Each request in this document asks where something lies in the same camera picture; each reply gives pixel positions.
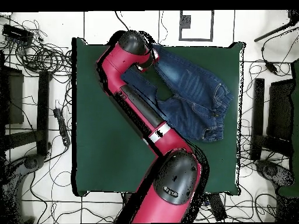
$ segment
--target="tripod leg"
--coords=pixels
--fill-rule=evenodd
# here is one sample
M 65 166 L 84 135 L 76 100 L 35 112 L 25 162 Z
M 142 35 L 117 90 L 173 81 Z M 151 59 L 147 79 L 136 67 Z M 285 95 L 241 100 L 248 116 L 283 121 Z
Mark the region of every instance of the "tripod leg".
M 288 27 L 290 27 L 290 24 L 289 24 L 289 23 L 283 25 L 282 27 L 279 27 L 278 29 L 274 29 L 273 31 L 270 31 L 270 32 L 268 32 L 268 33 L 266 33 L 266 34 L 260 36 L 259 38 L 256 38 L 256 39 L 255 39 L 255 42 L 258 42 L 258 41 L 260 41 L 260 40 L 263 40 L 264 38 L 266 38 L 266 37 L 268 37 L 268 36 L 270 36 L 270 35 L 272 35 L 272 34 L 278 33 L 278 32 L 280 32 L 280 31 L 282 31 L 282 30 L 284 30 L 284 29 L 286 29 L 286 28 L 288 28 Z

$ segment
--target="green table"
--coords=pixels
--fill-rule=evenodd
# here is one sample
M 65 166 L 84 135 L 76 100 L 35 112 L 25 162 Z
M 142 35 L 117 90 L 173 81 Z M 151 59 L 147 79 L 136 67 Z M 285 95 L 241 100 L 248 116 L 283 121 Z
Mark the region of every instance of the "green table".
M 289 160 L 291 171 L 294 176 L 294 184 L 288 187 L 281 187 L 278 193 L 287 198 L 299 198 L 299 59 L 291 65 L 295 88 L 291 94 L 293 104 L 293 133 L 291 136 L 293 155 Z
M 135 192 L 154 156 L 98 84 L 94 64 L 106 49 L 105 45 L 85 45 L 77 39 L 77 190 Z M 244 44 L 166 49 L 213 72 L 234 95 L 224 121 L 224 139 L 193 144 L 204 152 L 210 166 L 206 191 L 237 195 L 239 60 Z M 172 96 L 154 68 L 144 75 L 157 85 L 160 99 Z

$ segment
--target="white band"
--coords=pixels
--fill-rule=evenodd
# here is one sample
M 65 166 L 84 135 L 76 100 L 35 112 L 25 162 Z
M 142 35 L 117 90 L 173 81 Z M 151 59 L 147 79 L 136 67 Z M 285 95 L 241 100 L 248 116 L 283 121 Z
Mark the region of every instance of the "white band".
M 170 129 L 170 126 L 167 123 L 165 123 L 159 129 L 157 129 L 149 138 L 153 143 L 156 143 L 156 141 L 162 138 Z

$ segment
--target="jeans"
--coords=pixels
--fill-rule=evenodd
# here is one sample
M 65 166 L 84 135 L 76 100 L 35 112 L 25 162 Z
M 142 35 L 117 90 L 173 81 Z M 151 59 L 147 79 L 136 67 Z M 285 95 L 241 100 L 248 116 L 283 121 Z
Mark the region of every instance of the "jeans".
M 159 100 L 157 88 L 133 66 L 122 74 L 122 80 L 182 137 L 204 142 L 223 139 L 223 121 L 233 99 L 223 81 L 161 45 L 153 47 L 159 54 L 155 70 L 173 96 Z

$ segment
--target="red robot arm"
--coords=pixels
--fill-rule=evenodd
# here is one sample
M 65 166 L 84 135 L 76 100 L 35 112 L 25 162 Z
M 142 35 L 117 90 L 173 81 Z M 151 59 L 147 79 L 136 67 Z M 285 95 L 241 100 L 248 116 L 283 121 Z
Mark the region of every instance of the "red robot arm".
M 129 30 L 96 62 L 103 90 L 156 157 L 116 222 L 179 223 L 199 185 L 202 166 L 191 147 L 121 79 L 132 65 L 143 71 L 157 61 L 157 52 Z

